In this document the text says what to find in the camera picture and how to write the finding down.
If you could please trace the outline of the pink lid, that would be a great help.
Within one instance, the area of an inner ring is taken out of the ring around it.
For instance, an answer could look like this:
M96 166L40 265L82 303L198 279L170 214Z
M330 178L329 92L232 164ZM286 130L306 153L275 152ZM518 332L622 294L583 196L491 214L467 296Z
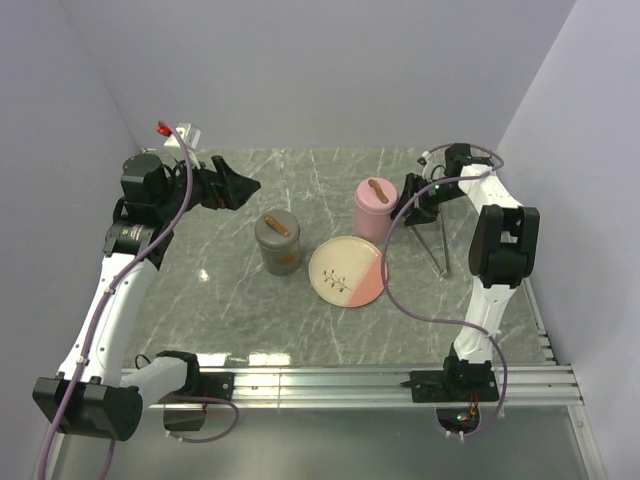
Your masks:
M369 177L358 185L355 202L366 213L388 215L397 205L398 192L391 181L382 177Z

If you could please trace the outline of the tall pink container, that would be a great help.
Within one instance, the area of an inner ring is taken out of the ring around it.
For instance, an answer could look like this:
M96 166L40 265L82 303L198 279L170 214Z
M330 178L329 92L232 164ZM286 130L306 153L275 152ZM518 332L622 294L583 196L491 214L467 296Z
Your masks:
M357 206L354 212L353 232L373 244L383 243L391 227L391 217L388 213L370 213Z

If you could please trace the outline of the grey lid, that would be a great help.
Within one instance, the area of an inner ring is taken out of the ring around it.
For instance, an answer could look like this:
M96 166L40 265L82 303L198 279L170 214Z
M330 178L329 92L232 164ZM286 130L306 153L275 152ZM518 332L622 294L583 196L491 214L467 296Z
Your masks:
M268 250L283 250L293 246L300 237L300 225L287 210L272 209L260 215L255 223L255 238Z

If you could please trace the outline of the metal food tongs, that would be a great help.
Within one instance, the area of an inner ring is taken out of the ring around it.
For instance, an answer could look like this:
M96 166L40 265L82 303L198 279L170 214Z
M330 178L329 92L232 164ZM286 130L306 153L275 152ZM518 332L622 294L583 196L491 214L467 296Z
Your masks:
M435 222L410 227L411 232L424 249L426 259L437 277L451 277L450 253L444 213L440 212Z

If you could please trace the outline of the tall grey container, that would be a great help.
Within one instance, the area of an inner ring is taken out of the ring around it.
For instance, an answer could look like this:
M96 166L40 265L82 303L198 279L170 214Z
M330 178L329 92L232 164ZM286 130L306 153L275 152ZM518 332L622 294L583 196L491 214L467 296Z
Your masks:
M268 273L275 276L287 276L300 266L301 253L298 237L259 237L263 265Z

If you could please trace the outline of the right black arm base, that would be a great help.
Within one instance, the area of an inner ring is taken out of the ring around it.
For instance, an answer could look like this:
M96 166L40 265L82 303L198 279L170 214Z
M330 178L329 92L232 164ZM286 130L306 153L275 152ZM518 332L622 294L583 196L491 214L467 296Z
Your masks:
M460 408L436 409L439 425L449 434L476 431L481 423L480 404L500 399L490 361L472 364L454 354L445 358L441 370L411 371L400 386L410 390L413 403L461 403Z

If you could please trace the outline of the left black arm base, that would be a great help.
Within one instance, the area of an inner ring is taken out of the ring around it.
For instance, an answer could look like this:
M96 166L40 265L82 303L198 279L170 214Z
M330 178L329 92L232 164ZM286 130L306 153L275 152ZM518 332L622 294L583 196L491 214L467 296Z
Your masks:
M174 437L199 432L207 420L211 399L230 402L234 384L234 373L205 373L199 376L194 389L171 392L163 399L164 428Z

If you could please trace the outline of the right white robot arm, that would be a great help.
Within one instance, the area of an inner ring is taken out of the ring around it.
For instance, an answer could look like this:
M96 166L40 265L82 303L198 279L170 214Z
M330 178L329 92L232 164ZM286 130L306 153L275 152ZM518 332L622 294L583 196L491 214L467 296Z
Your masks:
M400 205L391 214L391 230L399 222L423 223L440 205L467 197L478 213L468 252L473 277L465 318L430 318L430 323L459 325L461 330L445 359L441 376L444 393L455 400L466 398L477 384L489 380L495 336L506 307L522 281L533 271L540 213L517 201L501 183L497 170L502 158L473 144L438 146L444 152L444 171L437 179L406 178Z

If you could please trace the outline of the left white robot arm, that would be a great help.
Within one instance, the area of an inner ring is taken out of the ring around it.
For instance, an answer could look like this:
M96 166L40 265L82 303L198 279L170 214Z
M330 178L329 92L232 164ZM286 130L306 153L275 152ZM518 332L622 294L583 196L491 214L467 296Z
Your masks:
M167 396L190 402L211 392L196 355L163 351L129 378L121 373L126 343L145 292L162 264L179 212L196 206L240 209L261 187L214 155L212 168L166 165L149 153L125 161L122 197L105 236L100 281L65 361L40 377L33 399L54 430L128 440L143 411Z

